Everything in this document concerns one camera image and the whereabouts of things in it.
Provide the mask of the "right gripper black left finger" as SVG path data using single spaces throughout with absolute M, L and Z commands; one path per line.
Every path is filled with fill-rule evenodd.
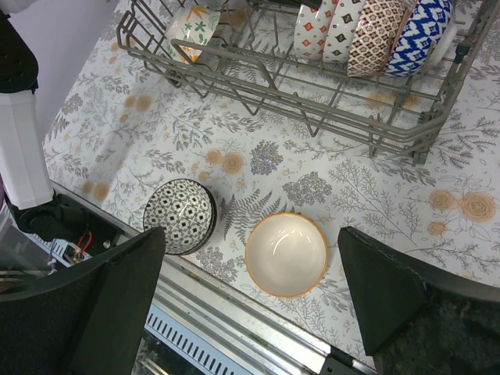
M 1 294 L 3 374 L 129 374 L 165 252 L 153 228 Z

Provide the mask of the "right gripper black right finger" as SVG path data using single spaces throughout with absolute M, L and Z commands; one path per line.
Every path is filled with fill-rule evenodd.
M 337 237 L 366 355 L 379 374 L 497 374 L 499 289 L 354 227 Z

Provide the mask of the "cream bowl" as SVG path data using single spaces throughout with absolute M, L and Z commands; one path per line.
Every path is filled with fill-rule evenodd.
M 261 290 L 278 298 L 297 298 L 321 281 L 329 250 L 313 221 L 280 212 L 255 225 L 245 243 L 244 259 L 248 275 Z

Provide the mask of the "black patterned bowl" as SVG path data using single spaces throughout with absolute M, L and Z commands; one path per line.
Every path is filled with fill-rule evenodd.
M 171 180 L 149 198 L 143 229 L 161 227 L 167 255 L 189 255 L 212 237 L 217 221 L 213 194 L 191 179 Z

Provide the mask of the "blue zigzag bowl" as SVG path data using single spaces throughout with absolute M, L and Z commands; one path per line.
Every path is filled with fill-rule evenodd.
M 415 1 L 383 74 L 388 77 L 408 77 L 421 71 L 424 63 L 432 66 L 438 64 L 457 33 L 452 1 Z

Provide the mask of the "brown lattice patterned bowl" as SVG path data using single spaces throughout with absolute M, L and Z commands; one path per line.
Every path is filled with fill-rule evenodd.
M 349 77 L 382 71 L 391 49 L 389 42 L 395 39 L 406 10 L 404 1 L 366 1 L 349 52 Z

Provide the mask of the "white bowl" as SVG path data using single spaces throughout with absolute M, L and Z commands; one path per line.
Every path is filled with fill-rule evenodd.
M 366 0 L 340 0 L 325 40 L 323 61 L 346 63 Z
M 337 0 L 326 0 L 321 1 L 316 8 L 301 5 L 294 32 L 294 54 L 297 59 L 322 58 L 337 4 Z

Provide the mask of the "yellow floral bowl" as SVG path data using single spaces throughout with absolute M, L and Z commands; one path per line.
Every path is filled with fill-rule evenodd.
M 187 58 L 184 58 L 171 44 L 173 39 L 195 43 L 206 46 L 212 38 L 220 21 L 220 12 L 212 11 L 203 5 L 191 8 L 180 7 L 174 14 L 169 26 L 166 28 L 166 50 L 171 59 L 188 63 L 188 60 L 195 62 L 202 51 L 180 45 L 179 48 Z

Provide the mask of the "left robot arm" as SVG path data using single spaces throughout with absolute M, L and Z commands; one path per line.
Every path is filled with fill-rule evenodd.
M 9 201 L 20 210 L 53 198 L 38 136 L 38 61 L 9 21 L 32 4 L 1 2 L 1 180 Z

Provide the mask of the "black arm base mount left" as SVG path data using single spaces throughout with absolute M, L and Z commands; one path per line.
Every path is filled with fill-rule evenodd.
M 123 231 L 68 195 L 30 209 L 19 209 L 6 201 L 18 228 L 44 241 L 60 239 L 77 245 L 86 255 L 99 255 L 114 247 Z

